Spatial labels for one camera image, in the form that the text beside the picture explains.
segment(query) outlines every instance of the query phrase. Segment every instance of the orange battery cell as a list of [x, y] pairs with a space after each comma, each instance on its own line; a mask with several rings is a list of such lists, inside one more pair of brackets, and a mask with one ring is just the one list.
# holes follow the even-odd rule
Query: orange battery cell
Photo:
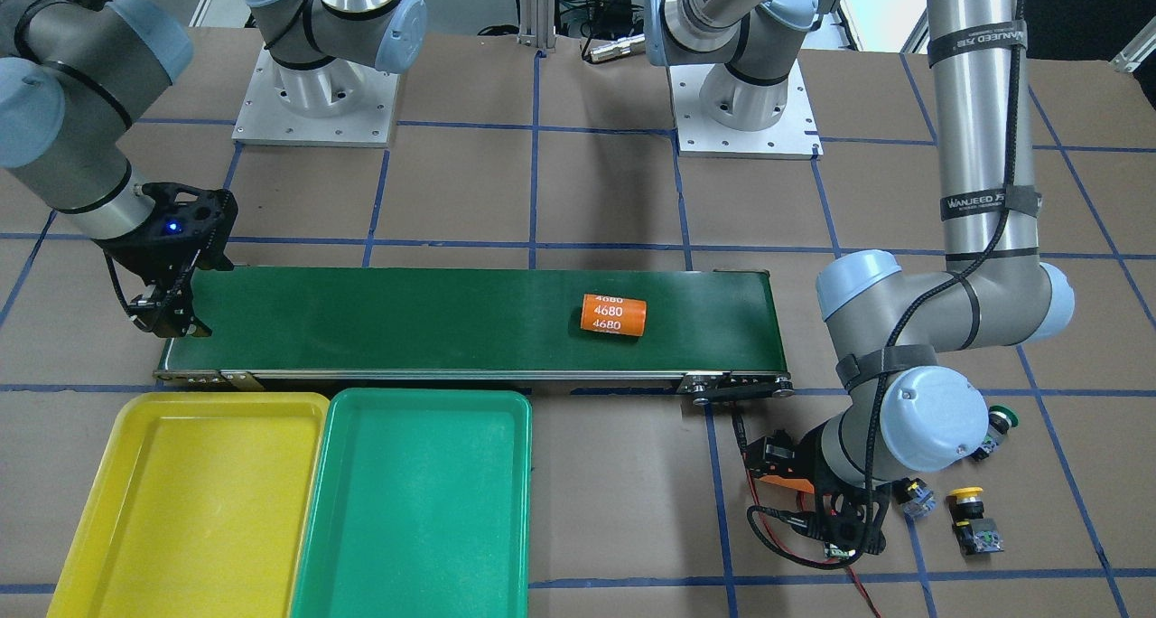
[[646, 301], [587, 292], [581, 300], [579, 326], [599, 334], [642, 335], [646, 329]]

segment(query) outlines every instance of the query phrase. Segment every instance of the yellow bin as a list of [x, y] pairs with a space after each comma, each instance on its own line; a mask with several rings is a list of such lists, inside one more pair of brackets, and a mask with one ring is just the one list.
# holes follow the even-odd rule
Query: yellow bin
[[296, 392], [129, 401], [49, 617], [286, 616], [327, 408]]

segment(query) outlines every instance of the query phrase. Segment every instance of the cable strap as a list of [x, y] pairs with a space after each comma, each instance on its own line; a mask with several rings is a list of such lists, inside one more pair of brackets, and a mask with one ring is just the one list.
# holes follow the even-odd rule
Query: cable strap
[[858, 388], [859, 384], [866, 384], [867, 380], [879, 379], [880, 375], [891, 375], [897, 371], [925, 366], [925, 364], [939, 364], [935, 350], [931, 345], [883, 347], [882, 350], [872, 351], [862, 358], [855, 358], [855, 355], [844, 356], [835, 366], [835, 373], [839, 375], [843, 389], [851, 392]]
[[969, 191], [940, 199], [940, 219], [962, 218], [973, 214], [999, 214], [1005, 207], [1032, 218], [1039, 216], [1044, 196], [1036, 193], [1035, 185], [1016, 185], [1005, 193], [1003, 187]]
[[1028, 24], [1023, 20], [971, 27], [927, 43], [928, 67], [961, 53], [981, 49], [1023, 46], [1028, 49]]

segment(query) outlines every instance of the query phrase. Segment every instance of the white mounting plate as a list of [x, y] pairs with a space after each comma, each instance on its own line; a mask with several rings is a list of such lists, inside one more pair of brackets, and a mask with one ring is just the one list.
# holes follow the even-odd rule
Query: white mounting plate
[[698, 100], [706, 74], [714, 65], [670, 67], [670, 98], [679, 128], [679, 151], [690, 157], [763, 157], [810, 159], [823, 154], [810, 98], [799, 62], [791, 67], [790, 96], [779, 121], [757, 132], [724, 127], [703, 110]]
[[353, 65], [365, 80], [362, 99], [346, 114], [318, 119], [302, 117], [281, 103], [274, 67], [269, 52], [261, 50], [232, 128], [235, 141], [265, 146], [390, 147], [400, 76]]

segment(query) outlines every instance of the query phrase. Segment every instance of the tiled floor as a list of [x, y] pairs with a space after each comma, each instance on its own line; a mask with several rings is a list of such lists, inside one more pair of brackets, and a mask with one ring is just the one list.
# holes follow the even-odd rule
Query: tiled floor
[[[232, 259], [766, 269], [799, 395], [746, 404], [751, 433], [798, 437], [847, 404], [815, 301], [827, 263], [884, 247], [914, 271], [942, 265], [922, 59], [805, 52], [825, 156], [710, 161], [675, 155], [666, 77], [643, 60], [431, 37], [383, 154], [235, 147], [260, 38], [194, 39], [191, 69], [121, 147], [149, 177], [235, 191]], [[1076, 318], [1050, 342], [942, 357], [1022, 417], [995, 457], [924, 477], [940, 494], [984, 486], [1008, 552], [963, 559], [946, 512], [892, 511], [889, 548], [857, 567], [885, 616], [1156, 616], [1156, 112], [1106, 65], [1029, 72], [1042, 248], [1075, 285]], [[44, 613], [112, 419], [155, 387], [161, 343], [120, 318], [96, 247], [61, 218], [46, 226], [7, 173], [0, 201], [0, 616], [22, 618]], [[532, 616], [869, 615], [845, 576], [754, 538], [721, 409], [557, 384], [531, 399]]]

